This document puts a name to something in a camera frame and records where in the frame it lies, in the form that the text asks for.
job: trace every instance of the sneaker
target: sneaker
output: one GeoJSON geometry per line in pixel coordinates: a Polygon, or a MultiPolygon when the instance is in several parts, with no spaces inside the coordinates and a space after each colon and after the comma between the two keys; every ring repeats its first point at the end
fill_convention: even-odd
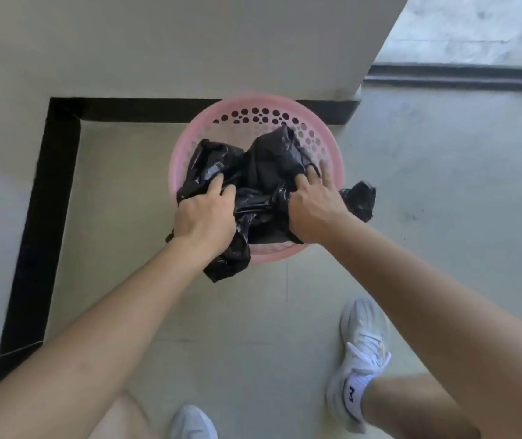
{"type": "Polygon", "coordinates": [[[193,405],[185,405],[171,420],[169,439],[218,439],[218,434],[206,413],[193,405]]]}
{"type": "Polygon", "coordinates": [[[331,415],[351,433],[365,433],[366,423],[361,414],[353,416],[346,409],[343,397],[346,379],[354,374],[364,376],[369,382],[369,378],[382,373],[391,359],[385,346],[389,331],[389,319],[372,299],[348,302],[342,311],[340,334],[346,352],[342,365],[328,383],[326,404],[331,415]]]}

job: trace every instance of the bare leg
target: bare leg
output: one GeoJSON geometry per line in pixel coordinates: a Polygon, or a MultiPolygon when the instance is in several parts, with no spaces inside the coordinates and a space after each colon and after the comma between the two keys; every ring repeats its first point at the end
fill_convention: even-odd
{"type": "Polygon", "coordinates": [[[365,420],[395,439],[478,439],[478,428],[430,375],[384,377],[367,386],[365,420]]]}
{"type": "Polygon", "coordinates": [[[147,415],[128,392],[121,393],[89,439],[155,439],[147,415]]]}

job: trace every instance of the person's left hand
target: person's left hand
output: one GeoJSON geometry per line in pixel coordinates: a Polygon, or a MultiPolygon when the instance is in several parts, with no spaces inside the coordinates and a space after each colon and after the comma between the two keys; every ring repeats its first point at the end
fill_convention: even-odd
{"type": "Polygon", "coordinates": [[[174,221],[174,236],[205,250],[210,259],[228,248],[236,232],[236,187],[228,185],[222,191],[222,180],[218,174],[206,194],[181,201],[174,221]]]}

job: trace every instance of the foot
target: foot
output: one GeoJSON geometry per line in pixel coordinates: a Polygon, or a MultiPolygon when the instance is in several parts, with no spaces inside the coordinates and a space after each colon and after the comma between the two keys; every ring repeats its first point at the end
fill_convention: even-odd
{"type": "Polygon", "coordinates": [[[184,405],[171,420],[169,439],[218,439],[218,434],[210,418],[201,409],[184,405]]]}
{"type": "Polygon", "coordinates": [[[346,353],[328,383],[326,404],[346,430],[364,433],[366,422],[360,406],[364,389],[391,359],[385,345],[389,319],[372,299],[356,299],[342,311],[340,334],[346,353]]]}

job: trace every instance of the trash bag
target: trash bag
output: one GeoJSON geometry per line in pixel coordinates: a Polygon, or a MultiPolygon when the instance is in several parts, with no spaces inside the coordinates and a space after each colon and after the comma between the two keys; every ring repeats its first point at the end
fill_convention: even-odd
{"type": "MultiPolygon", "coordinates": [[[[224,175],[223,189],[236,186],[236,233],[230,246],[204,269],[217,282],[244,270],[250,262],[251,244],[303,243],[289,230],[289,195],[296,190],[295,176],[309,166],[319,170],[286,125],[259,136],[247,152],[241,148],[203,139],[188,165],[186,180],[177,192],[178,204],[208,190],[211,180],[224,175]]],[[[340,190],[348,210],[360,220],[373,217],[376,191],[360,182],[340,190]]],[[[166,242],[173,238],[173,232],[166,242]]]]}

